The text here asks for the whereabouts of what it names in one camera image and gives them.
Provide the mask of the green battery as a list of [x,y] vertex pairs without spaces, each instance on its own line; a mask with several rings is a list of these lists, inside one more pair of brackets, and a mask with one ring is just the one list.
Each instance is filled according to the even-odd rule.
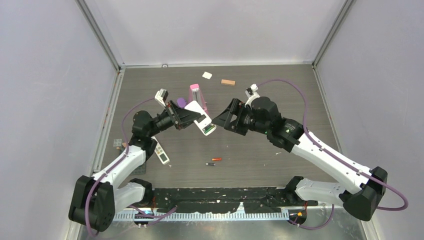
[[207,125],[206,127],[204,127],[202,131],[203,131],[203,134],[204,134],[205,136],[207,136],[207,135],[209,135],[209,134],[210,134],[210,132],[212,132],[214,129],[215,129],[215,126],[214,126],[213,124],[209,124],[209,125]]

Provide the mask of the white battery cover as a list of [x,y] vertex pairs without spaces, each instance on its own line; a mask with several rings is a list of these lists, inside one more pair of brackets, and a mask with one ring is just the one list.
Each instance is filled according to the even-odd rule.
[[207,71],[205,71],[203,74],[202,74],[202,77],[203,78],[205,78],[205,79],[208,79],[208,80],[210,80],[211,78],[212,78],[212,74],[210,73],[210,72],[207,72]]

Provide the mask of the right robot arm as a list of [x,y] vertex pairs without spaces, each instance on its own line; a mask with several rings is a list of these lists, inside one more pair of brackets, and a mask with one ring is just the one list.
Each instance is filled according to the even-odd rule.
[[332,176],[335,182],[312,181],[293,177],[285,198],[291,205],[302,201],[319,201],[342,206],[353,217],[370,221],[383,198],[388,173],[350,160],[320,141],[301,123],[282,117],[275,102],[259,97],[250,104],[232,99],[212,123],[240,135],[248,131],[264,134],[275,147],[299,156]]

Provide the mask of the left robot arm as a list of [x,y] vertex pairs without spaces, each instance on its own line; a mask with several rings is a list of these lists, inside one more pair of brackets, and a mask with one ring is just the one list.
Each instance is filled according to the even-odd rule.
[[155,117],[145,110],[136,112],[132,118],[132,136],[124,138],[124,151],[99,172],[77,179],[69,220],[85,225],[89,232],[103,232],[111,225],[116,212],[135,203],[148,207],[154,199],[150,182],[134,178],[121,187],[122,182],[156,153],[155,135],[171,127],[185,129],[201,116],[199,112],[179,107],[172,100]]

